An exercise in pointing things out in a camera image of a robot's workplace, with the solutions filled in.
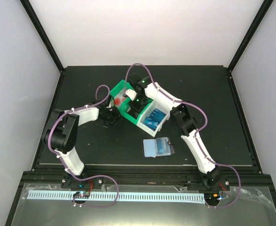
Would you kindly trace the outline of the clear sleeve card holder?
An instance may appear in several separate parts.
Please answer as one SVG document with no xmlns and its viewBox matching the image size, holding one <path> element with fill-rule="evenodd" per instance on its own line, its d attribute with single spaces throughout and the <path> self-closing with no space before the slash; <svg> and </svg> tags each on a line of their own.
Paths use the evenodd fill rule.
<svg viewBox="0 0 276 226">
<path fill-rule="evenodd" d="M 144 158 L 171 156 L 174 153 L 173 143 L 168 137 L 142 140 L 142 155 Z"/>
</svg>

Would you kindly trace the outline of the green double compartment bin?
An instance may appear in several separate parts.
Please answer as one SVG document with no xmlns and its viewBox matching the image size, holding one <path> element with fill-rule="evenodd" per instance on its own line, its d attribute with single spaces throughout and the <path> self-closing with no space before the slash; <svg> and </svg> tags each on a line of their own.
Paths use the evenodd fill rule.
<svg viewBox="0 0 276 226">
<path fill-rule="evenodd" d="M 125 80 L 121 80 L 110 91 L 110 95 L 113 96 L 114 98 L 115 97 L 125 97 L 126 98 L 126 100 L 123 102 L 123 104 L 120 107 L 117 107 L 117 108 L 120 111 L 121 116 L 123 116 L 125 119 L 129 120 L 133 124 L 137 125 L 141 113 L 139 114 L 139 116 L 137 118 L 134 118 L 134 117 L 132 117 L 131 115 L 128 114 L 128 110 L 130 109 L 130 106 L 129 106 L 130 98 L 124 95 L 124 85 L 125 85 Z"/>
</svg>

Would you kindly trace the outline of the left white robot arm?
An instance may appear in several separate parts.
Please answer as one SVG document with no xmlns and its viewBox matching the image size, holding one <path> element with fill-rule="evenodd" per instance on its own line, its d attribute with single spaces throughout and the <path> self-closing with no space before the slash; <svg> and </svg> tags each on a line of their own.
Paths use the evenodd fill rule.
<svg viewBox="0 0 276 226">
<path fill-rule="evenodd" d="M 72 175 L 72 183 L 78 188 L 88 184 L 88 175 L 83 173 L 84 163 L 77 154 L 75 145 L 78 128 L 88 122 L 101 120 L 109 127 L 119 120 L 117 107 L 85 105 L 67 111 L 54 110 L 42 133 L 41 140 L 63 164 L 65 171 Z"/>
</svg>

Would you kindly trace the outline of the blue credit card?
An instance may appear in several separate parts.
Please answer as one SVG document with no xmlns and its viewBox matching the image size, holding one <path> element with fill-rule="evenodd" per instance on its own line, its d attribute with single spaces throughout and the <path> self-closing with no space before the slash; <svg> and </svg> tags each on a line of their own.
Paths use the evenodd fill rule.
<svg viewBox="0 0 276 226">
<path fill-rule="evenodd" d="M 157 145 L 157 155 L 169 155 L 170 154 L 170 147 L 168 145 L 168 139 L 166 138 L 159 138 L 156 140 Z"/>
</svg>

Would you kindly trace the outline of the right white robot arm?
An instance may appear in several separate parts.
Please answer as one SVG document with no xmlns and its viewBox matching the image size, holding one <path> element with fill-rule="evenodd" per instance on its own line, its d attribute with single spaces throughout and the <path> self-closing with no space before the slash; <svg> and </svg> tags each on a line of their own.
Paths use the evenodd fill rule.
<svg viewBox="0 0 276 226">
<path fill-rule="evenodd" d="M 201 178 L 202 186 L 207 190 L 211 190 L 218 185 L 219 179 L 221 178 L 221 172 L 218 164 L 208 153 L 199 134 L 199 131 L 204 129 L 208 123 L 207 116 L 202 109 L 174 97 L 164 90 L 157 82 L 146 84 L 145 80 L 141 80 L 134 84 L 134 89 L 125 89 L 124 95 L 131 99 L 131 109 L 135 109 L 135 111 L 142 113 L 143 117 L 146 116 L 149 107 L 134 107 L 134 103 L 140 104 L 142 100 L 145 101 L 149 98 L 153 101 L 153 105 L 161 107 L 163 112 L 166 113 L 166 116 L 161 120 L 155 132 L 152 133 L 152 136 L 155 135 L 166 120 L 172 119 L 179 128 L 181 138 L 193 154 L 199 171 L 203 173 L 203 177 Z M 195 108 L 203 114 L 205 119 L 203 127 L 199 129 L 196 127 L 194 118 L 189 114 L 188 106 Z"/>
</svg>

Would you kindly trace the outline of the white plastic card bin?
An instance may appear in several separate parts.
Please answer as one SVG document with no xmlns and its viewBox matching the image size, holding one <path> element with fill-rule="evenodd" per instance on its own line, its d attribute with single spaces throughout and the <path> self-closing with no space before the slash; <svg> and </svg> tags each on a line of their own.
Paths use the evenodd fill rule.
<svg viewBox="0 0 276 226">
<path fill-rule="evenodd" d="M 137 126 L 147 134 L 155 137 L 169 118 L 170 112 L 157 102 L 152 101 L 140 114 Z"/>
</svg>

